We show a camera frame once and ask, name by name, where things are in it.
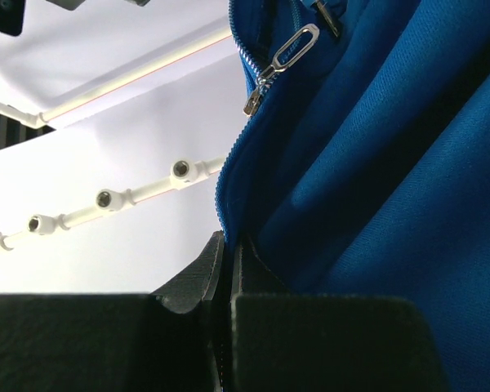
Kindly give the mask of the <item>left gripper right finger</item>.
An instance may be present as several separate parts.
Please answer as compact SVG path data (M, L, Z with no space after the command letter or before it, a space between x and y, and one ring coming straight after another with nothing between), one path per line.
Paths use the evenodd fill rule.
M429 326L409 301L290 293L248 241L230 300L236 391L447 391Z

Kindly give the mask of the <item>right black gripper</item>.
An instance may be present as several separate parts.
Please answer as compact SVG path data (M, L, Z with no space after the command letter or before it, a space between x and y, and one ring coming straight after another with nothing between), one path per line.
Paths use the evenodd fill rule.
M18 37L22 33L25 0L0 0L0 33Z

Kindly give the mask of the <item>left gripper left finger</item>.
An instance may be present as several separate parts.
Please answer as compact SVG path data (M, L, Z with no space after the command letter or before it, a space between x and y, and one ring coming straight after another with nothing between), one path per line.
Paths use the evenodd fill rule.
M151 293L1 294L0 391L220 391L211 320L224 251Z

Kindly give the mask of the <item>blue jacket with white lining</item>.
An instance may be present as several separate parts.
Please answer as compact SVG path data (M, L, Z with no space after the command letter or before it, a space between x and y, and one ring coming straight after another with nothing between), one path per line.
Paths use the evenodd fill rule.
M490 391L490 1L232 1L251 117L216 208L289 288L396 296Z

